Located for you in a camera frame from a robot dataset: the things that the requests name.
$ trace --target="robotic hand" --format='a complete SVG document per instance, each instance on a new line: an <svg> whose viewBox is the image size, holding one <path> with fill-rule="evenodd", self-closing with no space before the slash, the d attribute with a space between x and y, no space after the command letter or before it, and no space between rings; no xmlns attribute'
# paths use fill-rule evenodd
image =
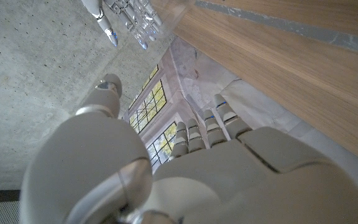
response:
<svg viewBox="0 0 358 224"><path fill-rule="evenodd" d="M27 167L21 223L358 223L358 188L313 148L251 128L221 96L224 127L179 122L170 160L152 175L132 127L116 119L121 83L106 75ZM230 139L226 139L226 128Z"/></svg>
<svg viewBox="0 0 358 224"><path fill-rule="evenodd" d="M82 0L87 10L94 15L102 30L117 47L117 35L104 15L102 0ZM160 32L162 20L149 0L104 0L128 31L135 37L143 49L147 49L146 40L154 41Z"/></svg>

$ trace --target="window pane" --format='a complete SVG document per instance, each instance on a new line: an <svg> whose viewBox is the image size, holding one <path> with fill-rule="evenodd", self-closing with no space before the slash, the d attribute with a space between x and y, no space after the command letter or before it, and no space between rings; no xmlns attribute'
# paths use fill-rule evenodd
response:
<svg viewBox="0 0 358 224"><path fill-rule="evenodd" d="M131 124L132 127L134 127L137 124L137 115L136 113L134 113L130 118L129 118L129 123Z"/></svg>
<svg viewBox="0 0 358 224"><path fill-rule="evenodd" d="M149 78L152 79L154 77L154 75L157 73L157 71L158 71L158 65L154 68L152 73L149 75Z"/></svg>
<svg viewBox="0 0 358 224"><path fill-rule="evenodd" d="M172 123L166 131L164 131L165 137L169 141L172 137L174 137L177 133L177 126L175 123Z"/></svg>
<svg viewBox="0 0 358 224"><path fill-rule="evenodd" d="M142 121L139 121L139 130L143 130L144 127L146 127L147 124L147 118L145 117Z"/></svg>
<svg viewBox="0 0 358 224"><path fill-rule="evenodd" d="M153 94L152 94L152 92L150 92L144 101L147 104L147 103L150 103L150 101L152 101L152 100L153 100Z"/></svg>
<svg viewBox="0 0 358 224"><path fill-rule="evenodd" d="M156 93L160 88L162 87L161 81L159 81L155 86L153 87L153 93Z"/></svg>
<svg viewBox="0 0 358 224"><path fill-rule="evenodd" d="M169 146L171 147L171 150L173 149L175 138L171 138L171 141L169 141Z"/></svg>
<svg viewBox="0 0 358 224"><path fill-rule="evenodd" d="M154 157L151 157L152 159L150 160L150 163L152 164L152 165L154 165L156 162L157 163L160 163L160 162L158 162L158 155L157 155L157 153L155 153L155 156Z"/></svg>
<svg viewBox="0 0 358 224"><path fill-rule="evenodd" d="M144 90L144 88L146 88L147 84L149 83L150 79L147 77L146 82L143 84L142 86L142 90Z"/></svg>
<svg viewBox="0 0 358 224"><path fill-rule="evenodd" d="M158 168L160 165L161 165L161 163L160 163L159 161L156 162L156 163L153 165L153 167L152 167L153 173L157 170L157 168Z"/></svg>
<svg viewBox="0 0 358 224"><path fill-rule="evenodd" d="M145 118L145 116L146 116L146 109L144 108L142 111L138 111L137 114L138 114L137 119L138 119L139 122L140 122L140 121L141 121L143 118Z"/></svg>
<svg viewBox="0 0 358 224"><path fill-rule="evenodd" d="M151 121L151 119L157 114L157 109L154 107L153 109L150 110L150 112L147 114L147 117L149 119L149 121Z"/></svg>
<svg viewBox="0 0 358 224"><path fill-rule="evenodd" d="M169 148L169 145L166 144L159 152L158 156L160 157L161 162L165 162L169 156L171 155L171 149Z"/></svg>
<svg viewBox="0 0 358 224"><path fill-rule="evenodd" d="M157 103L157 111L160 111L160 109L165 105L165 97L161 98L161 100Z"/></svg>
<svg viewBox="0 0 358 224"><path fill-rule="evenodd" d="M158 102L164 96L164 91L162 90L162 88L158 92L153 93L156 102Z"/></svg>
<svg viewBox="0 0 358 224"><path fill-rule="evenodd" d="M131 126L134 127L137 133L141 132L147 126L147 123L150 122L166 104L161 80L153 87L153 89L156 89L157 96L160 100L158 101L155 98L154 92L151 91L146 96L146 99L141 102L135 113L129 118Z"/></svg>
<svg viewBox="0 0 358 224"><path fill-rule="evenodd" d="M153 101L151 101L147 106L146 106L146 108L147 108L147 112L149 112L150 110L152 110L153 109L153 107L155 107L155 103L154 103L154 100Z"/></svg>
<svg viewBox="0 0 358 224"><path fill-rule="evenodd" d="M157 152L167 143L167 140L165 139L164 135L160 135L158 139L154 142L155 149Z"/></svg>
<svg viewBox="0 0 358 224"><path fill-rule="evenodd" d="M157 154L153 144L147 148L147 152L149 153L150 158L153 158Z"/></svg>

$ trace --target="transparent robot finger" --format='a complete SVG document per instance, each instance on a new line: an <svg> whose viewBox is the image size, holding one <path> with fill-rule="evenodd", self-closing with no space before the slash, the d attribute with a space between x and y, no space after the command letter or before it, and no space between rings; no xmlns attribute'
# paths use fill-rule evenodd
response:
<svg viewBox="0 0 358 224"><path fill-rule="evenodd" d="M252 129L233 111L226 100L220 94L214 96L216 110L221 117L231 139Z"/></svg>
<svg viewBox="0 0 358 224"><path fill-rule="evenodd" d="M189 153L205 149L206 147L200 129L198 128L197 121L195 119L190 119L187 122L187 126L189 134Z"/></svg>

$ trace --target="window frame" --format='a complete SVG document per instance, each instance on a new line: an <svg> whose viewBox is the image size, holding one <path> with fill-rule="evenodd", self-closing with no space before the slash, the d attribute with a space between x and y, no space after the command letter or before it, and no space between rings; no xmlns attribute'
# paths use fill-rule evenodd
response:
<svg viewBox="0 0 358 224"><path fill-rule="evenodd" d="M160 83L161 87L154 93L153 89L154 87L156 87L158 85L158 83ZM157 93L162 90L162 97L160 99L156 99L156 95ZM149 95L152 95L152 99L146 103L146 99L148 98ZM160 109L157 108L157 104L160 103L161 100L164 100L164 104L161 106ZM147 107L149 104L154 103L153 107L147 111ZM167 97L165 96L165 90L164 87L162 85L162 80L160 79L154 86L153 88L150 90L150 92L142 99L142 102L140 103L139 107L134 110L134 112L131 114L131 116L129 117L129 125L131 125L135 131L139 134L142 132L142 130L144 130L147 125L153 120L154 117L156 117L158 115L158 113L163 109L163 107L167 104ZM149 119L149 113L155 109L156 114L153 115L152 118ZM131 122L131 118L136 115L135 119ZM142 127L142 129L140 129L141 126L141 122L143 122L143 120L146 119L146 124Z"/></svg>
<svg viewBox="0 0 358 224"><path fill-rule="evenodd" d="M145 82L145 84L142 85L142 90L140 92L138 92L138 94L136 94L136 96L134 97L134 100L132 100L132 102L130 103L129 107L128 107L128 111L132 108L132 106L135 104L136 100L138 99L138 97L143 93L143 91L146 89L147 85L149 85L149 83L152 81L152 79L156 76L156 74L158 73L158 71L160 70L159 65L157 64L157 66L155 66L155 68L157 68L157 70L154 72L154 75L152 77L150 77L153 72L147 77L147 80Z"/></svg>
<svg viewBox="0 0 358 224"><path fill-rule="evenodd" d="M165 132L166 132L173 124L175 125L175 134L174 134L170 139L168 139L168 138L167 138L167 135L165 134ZM172 152L173 146L171 146L169 143L170 143L170 141L175 140L175 137L176 137L176 135L177 135L177 134L176 134L176 126L177 126L176 121L172 122L172 123L171 123L170 125L168 125L168 127L167 127L166 129L164 129L164 130L161 132L161 134L159 134L159 135L154 139L154 141L147 147L147 153L149 153L149 148L150 148L150 147L153 147L154 153L155 153L155 155L154 155L153 157L150 157L150 163L152 163L153 159L157 157L157 160L155 160L155 162L153 162L153 163L151 164L152 167L153 167L154 165L156 165L156 163L158 163L158 162L160 163L158 166L160 166L160 165L162 165L162 164L168 162L170 155L168 155L168 158L167 158L167 159L165 159L164 161L161 161L161 158L160 158L160 156L159 156L159 153L161 152L161 150L163 150L163 148L164 148L165 146L168 146L168 147L170 148L170 151ZM164 136L164 139L167 141L167 143L164 144L164 145L163 145L162 147L160 147L159 149L157 149L157 147L155 147L155 143L161 138L161 136Z"/></svg>

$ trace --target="robot finger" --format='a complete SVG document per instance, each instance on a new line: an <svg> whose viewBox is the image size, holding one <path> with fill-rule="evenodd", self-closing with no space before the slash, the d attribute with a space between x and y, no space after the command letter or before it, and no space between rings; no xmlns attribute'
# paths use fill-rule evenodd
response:
<svg viewBox="0 0 358 224"><path fill-rule="evenodd" d="M227 132L231 139L235 139L238 135L251 131L252 129L233 111L226 100L220 95L214 96L216 110L221 117Z"/></svg>
<svg viewBox="0 0 358 224"><path fill-rule="evenodd" d="M190 119L187 122L187 126L189 134L189 153L205 149L206 147L200 129L198 128L197 121L195 119Z"/></svg>
<svg viewBox="0 0 358 224"><path fill-rule="evenodd" d="M188 154L187 128L183 122L179 122L177 125L177 135L174 143L169 160Z"/></svg>
<svg viewBox="0 0 358 224"><path fill-rule="evenodd" d="M211 147L227 141L222 128L219 126L211 110L204 111L204 122L206 134L208 135L208 142Z"/></svg>

